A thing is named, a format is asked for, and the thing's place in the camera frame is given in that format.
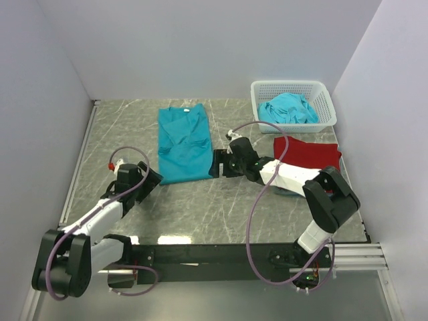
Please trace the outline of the white plastic basket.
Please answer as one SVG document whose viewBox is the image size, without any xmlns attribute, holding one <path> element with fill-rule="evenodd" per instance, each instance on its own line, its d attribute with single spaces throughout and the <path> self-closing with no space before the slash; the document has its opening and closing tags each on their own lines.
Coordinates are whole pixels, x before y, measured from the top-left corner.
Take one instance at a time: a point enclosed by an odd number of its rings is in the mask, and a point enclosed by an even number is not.
<svg viewBox="0 0 428 321">
<path fill-rule="evenodd" d="M 283 93 L 301 94 L 318 116 L 315 124 L 278 124 L 286 133 L 317 133 L 337 123 L 336 111 L 326 86 L 316 80 L 258 80 L 251 84 L 253 115 L 259 120 L 259 106 Z"/>
</svg>

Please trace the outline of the teal t shirt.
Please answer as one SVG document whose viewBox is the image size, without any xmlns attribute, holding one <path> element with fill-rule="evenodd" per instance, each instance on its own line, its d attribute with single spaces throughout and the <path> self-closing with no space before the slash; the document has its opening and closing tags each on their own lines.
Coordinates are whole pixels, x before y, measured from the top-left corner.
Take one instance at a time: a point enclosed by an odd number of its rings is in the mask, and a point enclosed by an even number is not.
<svg viewBox="0 0 428 321">
<path fill-rule="evenodd" d="M 210 179 L 213 147 L 202 104 L 158 111 L 158 169 L 162 185 Z"/>
</svg>

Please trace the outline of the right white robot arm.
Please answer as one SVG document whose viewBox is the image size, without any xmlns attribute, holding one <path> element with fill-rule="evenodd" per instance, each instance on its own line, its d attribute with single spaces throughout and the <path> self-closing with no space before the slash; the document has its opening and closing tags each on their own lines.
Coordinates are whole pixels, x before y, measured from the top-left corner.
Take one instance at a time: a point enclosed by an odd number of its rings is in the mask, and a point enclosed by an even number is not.
<svg viewBox="0 0 428 321">
<path fill-rule="evenodd" d="M 298 167 L 285 162 L 292 139 L 281 137 L 284 147 L 276 157 L 259 156 L 250 140 L 240 135 L 230 138 L 226 149 L 215 149 L 209 174 L 218 178 L 245 177 L 248 181 L 277 187 L 305 198 L 312 220 L 295 241 L 294 261 L 308 267 L 338 229 L 360 208 L 360 201 L 336 167 Z"/>
</svg>

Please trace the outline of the aluminium rail frame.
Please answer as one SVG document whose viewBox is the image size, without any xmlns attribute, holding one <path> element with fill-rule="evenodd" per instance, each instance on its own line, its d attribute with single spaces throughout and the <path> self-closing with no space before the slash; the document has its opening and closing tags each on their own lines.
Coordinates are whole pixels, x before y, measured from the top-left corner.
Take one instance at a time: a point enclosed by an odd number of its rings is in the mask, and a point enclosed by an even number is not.
<svg viewBox="0 0 428 321">
<path fill-rule="evenodd" d="M 137 266 L 160 268 L 162 265 L 225 265 L 265 263 L 286 269 L 303 267 L 308 260 L 318 262 L 321 268 L 330 263 L 348 265 L 352 269 L 383 269 L 386 261 L 377 244 L 325 245 L 320 253 L 303 255 L 296 251 L 294 243 L 255 243 L 220 245 L 131 245 L 115 239 L 105 239 L 84 249 L 61 248 L 53 257 L 51 268 L 65 268 L 67 274 L 79 270 L 97 273 L 100 270 L 134 269 Z"/>
</svg>

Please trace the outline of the folded red t shirt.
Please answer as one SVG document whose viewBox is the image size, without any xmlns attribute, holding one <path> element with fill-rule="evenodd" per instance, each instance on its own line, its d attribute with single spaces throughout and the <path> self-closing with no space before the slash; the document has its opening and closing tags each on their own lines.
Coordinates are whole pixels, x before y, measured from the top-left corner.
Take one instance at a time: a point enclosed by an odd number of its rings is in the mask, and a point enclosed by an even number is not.
<svg viewBox="0 0 428 321">
<path fill-rule="evenodd" d="M 287 153 L 282 162 L 306 169 L 335 167 L 340 171 L 341 156 L 337 144 L 304 142 L 289 136 Z"/>
</svg>

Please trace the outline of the black base beam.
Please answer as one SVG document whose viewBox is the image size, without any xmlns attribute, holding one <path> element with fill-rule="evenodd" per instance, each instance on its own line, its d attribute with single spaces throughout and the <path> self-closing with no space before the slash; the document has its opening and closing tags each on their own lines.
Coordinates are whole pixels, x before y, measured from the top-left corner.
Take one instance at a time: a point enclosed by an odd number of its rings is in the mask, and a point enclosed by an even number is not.
<svg viewBox="0 0 428 321">
<path fill-rule="evenodd" d="M 133 245 L 128 261 L 105 270 L 111 288 L 131 288 L 161 282 L 208 282 L 254 280 L 258 274 L 282 282 L 305 268 L 303 284 L 314 286 L 320 268 L 332 263 L 328 247 L 313 262 L 295 243 L 215 245 Z"/>
</svg>

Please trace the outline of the crumpled light blue shirt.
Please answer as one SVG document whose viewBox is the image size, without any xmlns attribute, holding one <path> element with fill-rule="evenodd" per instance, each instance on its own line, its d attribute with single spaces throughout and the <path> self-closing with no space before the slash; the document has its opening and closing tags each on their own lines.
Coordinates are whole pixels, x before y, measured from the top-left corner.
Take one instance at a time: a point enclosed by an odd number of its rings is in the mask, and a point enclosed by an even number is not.
<svg viewBox="0 0 428 321">
<path fill-rule="evenodd" d="M 304 95 L 284 93 L 257 109 L 261 121 L 274 124 L 316 124 L 319 117 Z"/>
</svg>

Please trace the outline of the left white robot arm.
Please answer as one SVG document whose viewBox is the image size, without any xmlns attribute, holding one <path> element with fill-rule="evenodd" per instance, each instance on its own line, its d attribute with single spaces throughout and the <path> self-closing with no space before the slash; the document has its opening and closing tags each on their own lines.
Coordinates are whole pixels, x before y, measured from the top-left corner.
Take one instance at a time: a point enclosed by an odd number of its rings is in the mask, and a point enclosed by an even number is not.
<svg viewBox="0 0 428 321">
<path fill-rule="evenodd" d="M 109 233 L 137 203 L 157 187 L 163 176 L 140 161 L 109 163 L 115 179 L 96 205 L 73 224 L 50 229 L 39 246 L 31 286 L 56 300 L 80 297 L 93 274 L 115 265 L 124 269 L 134 259 L 131 238 Z"/>
</svg>

